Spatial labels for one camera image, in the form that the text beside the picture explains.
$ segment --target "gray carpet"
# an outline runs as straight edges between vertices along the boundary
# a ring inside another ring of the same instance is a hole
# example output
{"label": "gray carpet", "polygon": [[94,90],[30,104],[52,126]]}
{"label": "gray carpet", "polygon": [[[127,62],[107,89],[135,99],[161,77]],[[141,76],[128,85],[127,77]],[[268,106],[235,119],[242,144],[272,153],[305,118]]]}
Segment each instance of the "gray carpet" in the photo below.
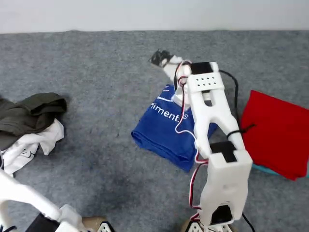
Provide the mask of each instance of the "gray carpet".
{"label": "gray carpet", "polygon": [[[143,112],[168,82],[148,59],[158,48],[192,61],[217,61],[239,80],[239,110],[251,89],[309,108],[308,31],[77,32],[0,35],[0,94],[66,96],[65,138],[50,156],[17,173],[59,206],[106,215],[118,232],[177,232],[194,211],[190,174],[131,138]],[[232,106],[233,82],[223,76]],[[212,141],[222,139],[217,132]],[[206,181],[201,171],[196,201]],[[252,170],[245,213],[257,232],[306,231],[309,179],[290,181]],[[37,211],[10,203],[24,231]],[[242,219],[240,232],[251,231]]]}

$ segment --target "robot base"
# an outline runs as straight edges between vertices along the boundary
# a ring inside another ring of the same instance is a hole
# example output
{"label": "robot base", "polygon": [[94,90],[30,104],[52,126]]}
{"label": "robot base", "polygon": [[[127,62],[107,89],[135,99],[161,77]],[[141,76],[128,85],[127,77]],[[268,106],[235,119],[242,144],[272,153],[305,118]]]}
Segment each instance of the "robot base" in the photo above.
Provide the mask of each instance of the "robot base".
{"label": "robot base", "polygon": [[225,226],[212,226],[207,229],[203,229],[199,223],[187,221],[181,230],[181,232],[237,232],[231,225]]}

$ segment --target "folded blue shirt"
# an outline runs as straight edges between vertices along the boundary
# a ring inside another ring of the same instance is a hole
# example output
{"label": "folded blue shirt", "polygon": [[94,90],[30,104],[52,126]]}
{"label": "folded blue shirt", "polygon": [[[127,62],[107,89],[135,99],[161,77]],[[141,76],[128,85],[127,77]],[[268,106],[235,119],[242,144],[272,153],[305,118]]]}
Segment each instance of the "folded blue shirt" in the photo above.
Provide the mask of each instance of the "folded blue shirt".
{"label": "folded blue shirt", "polygon": [[[194,138],[189,133],[175,132],[175,127],[180,120],[181,107],[171,100],[174,93],[174,87],[167,85],[161,95],[149,106],[131,134],[139,147],[157,153],[188,172],[194,164],[196,149]],[[193,132],[193,128],[194,120],[189,108],[184,113],[178,131]],[[211,123],[208,138],[216,129],[217,125]]]}

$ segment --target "red cloth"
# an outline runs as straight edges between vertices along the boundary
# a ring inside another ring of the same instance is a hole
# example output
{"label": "red cloth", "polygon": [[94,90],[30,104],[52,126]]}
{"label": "red cloth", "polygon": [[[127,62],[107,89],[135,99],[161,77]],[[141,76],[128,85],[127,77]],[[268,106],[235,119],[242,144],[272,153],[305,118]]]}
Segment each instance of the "red cloth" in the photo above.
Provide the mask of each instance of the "red cloth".
{"label": "red cloth", "polygon": [[255,124],[243,134],[256,165],[296,180],[307,174],[309,110],[252,90],[241,127]]}

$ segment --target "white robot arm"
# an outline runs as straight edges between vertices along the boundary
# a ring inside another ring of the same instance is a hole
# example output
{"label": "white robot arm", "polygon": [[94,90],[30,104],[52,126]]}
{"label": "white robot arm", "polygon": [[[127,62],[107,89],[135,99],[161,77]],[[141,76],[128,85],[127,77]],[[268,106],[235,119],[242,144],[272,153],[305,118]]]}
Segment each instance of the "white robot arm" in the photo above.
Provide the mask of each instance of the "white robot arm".
{"label": "white robot arm", "polygon": [[[246,203],[252,159],[241,134],[231,133],[239,126],[228,106],[218,65],[183,61],[166,51],[157,51],[151,62],[162,67],[174,83],[173,101],[185,110],[191,107],[195,146],[208,160],[207,182],[197,208],[200,224],[205,231],[229,231],[225,225],[240,219]],[[211,122],[229,135],[227,142],[210,145]]]}
{"label": "white robot arm", "polygon": [[[7,215],[7,201],[28,203],[41,212],[26,230],[27,232],[94,232],[93,229],[87,229],[83,225],[82,217],[74,208],[66,204],[59,209],[33,188],[14,180],[1,168],[0,183],[0,232],[17,231]],[[103,222],[98,232],[113,232],[113,230],[107,222]]]}

